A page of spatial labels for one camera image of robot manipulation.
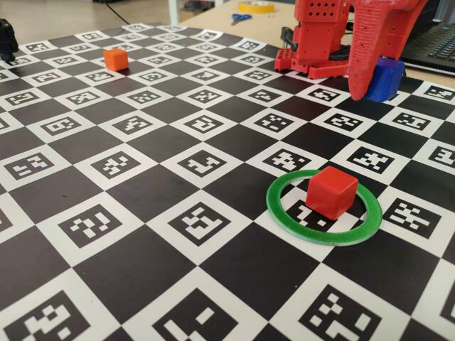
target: blue block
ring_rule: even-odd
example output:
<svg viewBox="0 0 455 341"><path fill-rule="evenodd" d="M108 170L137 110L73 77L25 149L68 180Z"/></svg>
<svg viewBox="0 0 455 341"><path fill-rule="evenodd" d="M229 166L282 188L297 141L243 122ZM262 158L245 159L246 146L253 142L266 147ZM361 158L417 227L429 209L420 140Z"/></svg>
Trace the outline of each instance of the blue block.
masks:
<svg viewBox="0 0 455 341"><path fill-rule="evenodd" d="M403 62L379 58L365 98L374 102L387 101L397 93L404 73Z"/></svg>

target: red cube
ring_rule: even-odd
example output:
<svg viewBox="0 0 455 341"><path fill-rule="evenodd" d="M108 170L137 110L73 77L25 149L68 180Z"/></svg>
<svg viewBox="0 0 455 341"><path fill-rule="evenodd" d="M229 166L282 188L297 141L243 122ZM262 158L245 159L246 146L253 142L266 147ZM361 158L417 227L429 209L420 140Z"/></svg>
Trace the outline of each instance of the red cube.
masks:
<svg viewBox="0 0 455 341"><path fill-rule="evenodd" d="M354 203L358 180L334 167L310 179L306 206L330 220L337 220Z"/></svg>

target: white square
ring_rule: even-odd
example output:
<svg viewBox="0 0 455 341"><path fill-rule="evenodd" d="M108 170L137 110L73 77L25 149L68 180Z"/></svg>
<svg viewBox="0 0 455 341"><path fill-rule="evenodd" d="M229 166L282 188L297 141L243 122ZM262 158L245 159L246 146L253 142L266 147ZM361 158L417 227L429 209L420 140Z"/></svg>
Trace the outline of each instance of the white square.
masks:
<svg viewBox="0 0 455 341"><path fill-rule="evenodd" d="M22 77L23 80L25 80L28 84L33 85L34 87L40 87L42 85L59 82L68 78L71 78L71 76L59 69L47 70L36 73L34 75Z"/></svg>
<svg viewBox="0 0 455 341"><path fill-rule="evenodd" d="M323 85L312 85L300 91L296 94L296 96L321 103L329 107L335 107L348 99L350 97L350 93L337 90L332 87L325 87Z"/></svg>
<svg viewBox="0 0 455 341"><path fill-rule="evenodd" d="M137 110L101 123L99 127L123 142L128 142L165 125L159 119Z"/></svg>
<svg viewBox="0 0 455 341"><path fill-rule="evenodd" d="M454 339L455 324L441 316L441 312L454 284L455 265L440 259L412 313L412 318L448 340Z"/></svg>
<svg viewBox="0 0 455 341"><path fill-rule="evenodd" d="M146 39L148 37L149 36L146 36L145 34L131 32L131 33L121 34L120 36L115 36L113 38L124 41L125 43L128 43L129 41L142 40L142 39Z"/></svg>
<svg viewBox="0 0 455 341"><path fill-rule="evenodd" d="M43 41L35 41L33 43L27 43L20 45L19 48L29 54L32 55L34 53L40 53L40 52L46 52L46 51L51 51L51 50L56 50L57 47L49 43L49 40L43 40Z"/></svg>
<svg viewBox="0 0 455 341"><path fill-rule="evenodd" d="M27 126L27 129L39 137L45 144L63 139L95 126L88 119L76 112L66 112L49 119L44 119Z"/></svg>
<svg viewBox="0 0 455 341"><path fill-rule="evenodd" d="M348 159L354 155L359 150L369 150L372 153L369 153L367 157L371 158L370 164L376 169L380 170L381 163L388 163L381 173L368 168L367 166L360 166L365 160L358 159L358 161L351 162ZM333 162L337 163L340 166L344 166L347 169L351 169L354 172L368 176L369 178L380 181L386 185L391 184L393 179L401 172L401 170L407 165L410 161L408 158L401 156L399 154L388 151L372 144L367 144L359 140L354 140L350 142L345 148L343 148L338 154L336 154L332 159Z"/></svg>
<svg viewBox="0 0 455 341"><path fill-rule="evenodd" d="M82 80L85 84L94 87L96 85L112 82L124 78L121 73L114 72L109 69L100 69L96 71L90 71L81 75L75 76L75 78Z"/></svg>
<svg viewBox="0 0 455 341"><path fill-rule="evenodd" d="M201 40L201 41L212 41L216 40L223 35L223 32L213 31L213 30L204 30L201 31L190 38Z"/></svg>
<svg viewBox="0 0 455 341"><path fill-rule="evenodd" d="M428 138L444 123L442 119L399 107L390 110L379 122Z"/></svg>
<svg viewBox="0 0 455 341"><path fill-rule="evenodd" d="M11 166L12 163L26 159L23 165ZM12 191L28 183L44 178L50 174L71 166L62 156L47 144L29 151L16 154L0 161L0 183L7 191ZM15 178L7 168L13 168Z"/></svg>
<svg viewBox="0 0 455 341"><path fill-rule="evenodd" d="M112 96L105 94L103 91L94 87L77 90L68 94L62 94L55 98L56 101L63 104L70 110L78 110L89 105L105 101Z"/></svg>
<svg viewBox="0 0 455 341"><path fill-rule="evenodd" d="M380 317L380 323L370 341L400 339L410 317L325 264L318 265L294 295L278 310L270 320L270 324L290 340L320 340L310 329L301 324L299 319L327 285L332 286Z"/></svg>
<svg viewBox="0 0 455 341"><path fill-rule="evenodd" d="M50 99L50 96L41 90L32 87L27 90L13 92L0 96L0 107L6 111L27 107L28 105L39 103Z"/></svg>
<svg viewBox="0 0 455 341"><path fill-rule="evenodd" d="M156 36L152 36L153 39L157 39L160 41L175 41L186 38L183 34L178 34L174 32L162 33Z"/></svg>
<svg viewBox="0 0 455 341"><path fill-rule="evenodd" d="M225 49L226 47L223 45L220 45L220 44L203 41L202 43L188 46L187 48L194 50L194 51L202 52L202 53L212 53L215 51Z"/></svg>
<svg viewBox="0 0 455 341"><path fill-rule="evenodd" d="M186 165L191 170L184 168L179 163ZM241 163L242 161L237 158L202 142L169 158L161 165L199 188L204 188Z"/></svg>
<svg viewBox="0 0 455 341"><path fill-rule="evenodd" d="M90 44L90 43L79 43L79 44L75 44L75 45L65 46L64 48L61 48L61 50L64 50L68 53L78 54L78 53L84 53L84 52L97 50L99 48L100 47Z"/></svg>
<svg viewBox="0 0 455 341"><path fill-rule="evenodd" d="M140 50L142 47L133 43L118 43L114 45L109 45L103 47L105 50L113 50L115 48L118 48L119 50L131 52L135 50Z"/></svg>
<svg viewBox="0 0 455 341"><path fill-rule="evenodd" d="M0 135L22 128L23 124L15 119L9 112L0 114Z"/></svg>
<svg viewBox="0 0 455 341"><path fill-rule="evenodd" d="M455 146L451 144L429 139L412 159L455 175Z"/></svg>
<svg viewBox="0 0 455 341"><path fill-rule="evenodd" d="M203 85L207 85L213 82L217 82L219 80L224 80L225 78L230 77L230 75L221 71L205 67L202 69L186 73L181 77L186 78L187 80L192 80L194 82L201 83Z"/></svg>
<svg viewBox="0 0 455 341"><path fill-rule="evenodd" d="M148 86L165 82L175 77L177 77L177 75L162 69L149 69L129 76L132 80L136 80L137 82Z"/></svg>
<svg viewBox="0 0 455 341"><path fill-rule="evenodd" d="M205 141L228 130L236 125L230 119L214 114L207 110L195 112L178 121L171 123L171 126L196 137L199 141Z"/></svg>
<svg viewBox="0 0 455 341"><path fill-rule="evenodd" d="M224 92L222 90L214 89L207 85L192 89L188 92L176 96L179 99L182 99L185 102L196 105L201 109L207 109L215 104L221 103L222 101L227 100L232 97L231 94Z"/></svg>
<svg viewBox="0 0 455 341"><path fill-rule="evenodd" d="M267 108L244 120L241 125L281 140L306 123L303 119Z"/></svg>
<svg viewBox="0 0 455 341"><path fill-rule="evenodd" d="M276 166L264 162L275 154L277 154L275 161ZM293 156L300 156L305 165L303 167L298 166L298 163L296 161L294 161L294 164L292 164L290 158ZM275 144L272 144L269 148L253 156L246 163L260 169L261 171L266 171L276 177L279 177L288 172L299 171L301 169L319 169L327 163L327 160L315 154L309 153L308 151L292 146L291 144L286 144L283 141L278 141Z"/></svg>
<svg viewBox="0 0 455 341"><path fill-rule="evenodd" d="M393 187L387 187L378 198L382 211L384 212L383 215L385 215L390 206L396 200L405 201L406 203L410 203L411 205L415 205L421 209L428 210L434 213L436 216L440 216L440 220L436 226L433 227L432 225L434 222L425 220L424 218L420 217L419 212L412 212L408 207L401 207L402 209L400 209L399 212L395 210L394 214L390 217L388 217L388 215L385 216L387 219L384 217L382 220L381 229L401 239L404 239L421 249L431 252L438 257L442 257L442 254L447 248L452 235L455 233L455 225L453 223L455 221L455 213L445 210L442 207L431 204L430 202L422 200L408 193L402 192L401 190L397 190ZM421 224L423 228L433 227L434 230L429 238L426 238L417 232L413 232L410 229L405 229L400 225L406 222Z"/></svg>
<svg viewBox="0 0 455 341"><path fill-rule="evenodd" d="M25 65L30 65L39 62L40 60L37 57L32 55L20 55L16 57L12 62L4 62L0 60L0 66L5 69L14 69L15 67L21 67Z"/></svg>
<svg viewBox="0 0 455 341"><path fill-rule="evenodd" d="M147 108L169 98L172 98L170 94L166 94L165 92L153 87L143 87L139 90L134 90L117 96L117 99L120 99L136 109Z"/></svg>
<svg viewBox="0 0 455 341"><path fill-rule="evenodd" d="M211 276L207 275L202 269L196 267L147 307L126 321L123 324L123 328L134 340L143 340L144 336L147 335L150 340L165 341L155 330L153 324L159 321L163 315L167 314L167 312L178 305L195 289L201 291L218 307L224 310L225 313L237 321L237 325L228 333L224 341L251 341L267 324L267 321L262 316ZM173 326L176 326L177 330L181 330L175 323ZM187 338L177 340L204 340L197 332L193 332L191 334L192 337L189 339L186 334L183 335Z"/></svg>
<svg viewBox="0 0 455 341"><path fill-rule="evenodd" d="M18 75L8 70L0 70L0 83L8 82L9 80L17 80Z"/></svg>
<svg viewBox="0 0 455 341"><path fill-rule="evenodd" d="M157 26L156 28L159 28L160 30L166 31L166 32L180 32L184 31L187 29L186 26L172 26L172 25L162 25L162 26Z"/></svg>
<svg viewBox="0 0 455 341"><path fill-rule="evenodd" d="M211 67L228 60L227 58L220 57L219 55L211 55L210 53L204 53L202 55L194 55L193 57L186 58L187 62L199 65L201 67Z"/></svg>
<svg viewBox="0 0 455 341"><path fill-rule="evenodd" d="M129 161L133 165L133 168L127 169L125 172L121 173L121 168L118 164L119 156L123 161ZM99 172L93 165L97 163L103 163L106 173L113 175L113 177L108 178L107 175ZM74 166L87 176L91 181L100 186L103 190L108 190L119 183L122 183L133 176L136 176L149 168L152 168L156 165L156 162L145 156L143 153L140 153L136 149L127 144L121 144L114 148L108 149L99 153L91 158L87 158L79 163L76 163Z"/></svg>
<svg viewBox="0 0 455 341"><path fill-rule="evenodd" d="M65 305L66 302L63 301L63 298L65 300L69 299L68 306ZM8 335L5 333L5 328L48 301L53 302L51 306L55 309L54 312L57 315L52 322L46 320L41 322L43 313L42 309L40 309L39 312L33 314L27 320L35 322L38 330L33 329L33 331L26 327L24 321L23 330L30 332L29 335L32 335L32 337L33 332L39 332L42 335L49 334L50 336L53 333L65 335L69 331L78 340L103 340L119 327L117 320L88 288L87 284L73 269L68 269L19 301L11 304L8 308L0 311L0 339L9 340ZM71 323L71 318L75 314L81 314L87 321L87 329L82 332L75 330L75 328L80 326L78 323ZM25 339L35 340L35 338L30 338L29 335Z"/></svg>
<svg viewBox="0 0 455 341"><path fill-rule="evenodd" d="M110 231L108 226L106 229L94 228L96 231L99 229L101 232L105 232L99 238L90 240L90 237L87 236L87 243L83 247L79 247L74 241L69 237L68 234L75 233L79 235L85 235L84 232L79 229L71 229L71 231L65 232L65 230L59 226L68 220L76 220L77 217L83 217L83 213L93 210L96 212L97 209L106 210L110 213L114 219L117 219L119 226L111 228ZM80 204L71 207L70 209L63 211L57 215L54 215L51 218L43 220L37 227L44 234L44 236L49 240L49 242L55 247L55 249L62 255L62 257L68 262L71 266L78 265L81 261L84 261L94 254L106 249L108 246L114 244L121 238L127 236L135 229L142 226L144 223L133 215L130 211L120 205L116 200L114 200L106 192L101 192L100 194L91 197L90 199L81 202ZM84 224L82 228L89 227L90 225Z"/></svg>
<svg viewBox="0 0 455 341"><path fill-rule="evenodd" d="M146 65L150 65L152 67L162 67L169 64L174 64L180 62L181 59L177 57L173 57L172 55L152 55L151 57L145 57L137 60Z"/></svg>
<svg viewBox="0 0 455 341"><path fill-rule="evenodd" d="M261 104L265 107L273 107L274 105L291 98L292 94L272 87L266 87L265 85L258 85L257 87L253 87L252 89L238 94L237 97Z"/></svg>
<svg viewBox="0 0 455 341"><path fill-rule="evenodd" d="M43 62L48 63L52 67L59 68L85 63L87 60L79 55L61 55L60 57L43 60Z"/></svg>
<svg viewBox="0 0 455 341"><path fill-rule="evenodd" d="M338 108L330 108L313 119L311 123L356 139L371 128L376 121Z"/></svg>
<svg viewBox="0 0 455 341"><path fill-rule="evenodd" d="M231 58L231 60L251 67L257 67L272 62L274 58L266 57L265 55L257 55L255 53L247 53L246 55L239 55L235 58Z"/></svg>
<svg viewBox="0 0 455 341"><path fill-rule="evenodd" d="M154 45L147 46L147 50L154 51L156 53L168 53L168 52L173 52L177 50L181 50L183 46L174 44L174 43L168 43L168 42L163 42L163 43L158 43Z"/></svg>
<svg viewBox="0 0 455 341"><path fill-rule="evenodd" d="M455 89L424 81L412 94L442 103L455 104Z"/></svg>
<svg viewBox="0 0 455 341"><path fill-rule="evenodd" d="M306 200L306 192L298 187L292 188L284 197L282 197L282 206L285 210L289 210L299 200ZM311 210L307 207L304 208L304 214L309 215ZM358 221L358 218L350 215L349 213L342 214L335 224L328 230L329 233L345 232L348 231ZM270 215L267 210L262 213L255 222L264 227L269 232L275 234L277 237L283 239L285 242L296 247L300 251L309 256L323 261L326 256L332 251L334 247L329 245L320 245L313 242L308 242L301 238L296 237L294 234L286 231L279 223Z"/></svg>
<svg viewBox="0 0 455 341"><path fill-rule="evenodd" d="M281 77L282 74L274 71L260 69L258 67L253 67L251 69L240 71L233 76L240 78L241 80L247 80L248 82L264 84L278 77Z"/></svg>
<svg viewBox="0 0 455 341"><path fill-rule="evenodd" d="M86 43L111 38L110 36L103 33L102 31L84 32L84 33L75 34L74 36L82 41L85 41Z"/></svg>
<svg viewBox="0 0 455 341"><path fill-rule="evenodd" d="M7 220L0 220L0 244L33 226L28 215L8 193L0 195L1 213Z"/></svg>
<svg viewBox="0 0 455 341"><path fill-rule="evenodd" d="M239 50L239 51L243 51L246 53L252 53L252 52L257 52L257 51L263 49L265 46L266 46L266 43L262 43L260 41L249 39L249 38L243 38L238 43L231 45L230 48L233 48L233 49Z"/></svg>
<svg viewBox="0 0 455 341"><path fill-rule="evenodd" d="M218 216L214 219L204 215L203 209L198 211L200 219L190 212L192 209L197 210L203 206L215 211L222 219L219 219ZM188 225L186 228L188 236L197 238L202 241L202 244L193 243L186 235L172 226L173 221L185 213L188 214L182 218L181 222ZM202 222L202 225L206 226L202 227L198 225L198 222ZM180 201L177 205L147 223L150 228L196 265L202 264L249 224L251 224L250 219L203 190L199 190L185 200ZM210 235L219 226L222 226L222 228L215 234Z"/></svg>
<svg viewBox="0 0 455 341"><path fill-rule="evenodd" d="M122 26L122 28L130 32L142 32L153 28L153 26L145 23L131 23L129 25Z"/></svg>

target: orange cube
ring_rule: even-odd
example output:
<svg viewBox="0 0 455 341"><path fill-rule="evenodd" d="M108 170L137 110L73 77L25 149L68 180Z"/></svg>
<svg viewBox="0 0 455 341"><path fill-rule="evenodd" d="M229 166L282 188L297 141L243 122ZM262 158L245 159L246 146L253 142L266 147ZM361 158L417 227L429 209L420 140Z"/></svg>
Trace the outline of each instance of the orange cube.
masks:
<svg viewBox="0 0 455 341"><path fill-rule="evenodd" d="M126 51L113 48L112 50L103 51L102 54L105 57L105 63L108 69L120 71L128 68L128 53Z"/></svg>

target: black cable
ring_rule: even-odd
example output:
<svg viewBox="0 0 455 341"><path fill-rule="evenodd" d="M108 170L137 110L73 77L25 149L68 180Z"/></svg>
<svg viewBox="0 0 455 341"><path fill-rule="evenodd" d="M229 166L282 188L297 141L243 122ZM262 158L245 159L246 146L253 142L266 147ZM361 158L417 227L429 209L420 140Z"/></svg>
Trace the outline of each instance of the black cable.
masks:
<svg viewBox="0 0 455 341"><path fill-rule="evenodd" d="M129 25L129 22L126 21L125 19L123 19L122 16L121 16L120 14L118 14L118 13L117 13L117 12L116 12L116 11L115 11L107 2L106 2L106 6L109 7L109 9L110 9L111 11L113 11L114 14L115 14L116 16L118 16L124 23L126 23L127 25Z"/></svg>

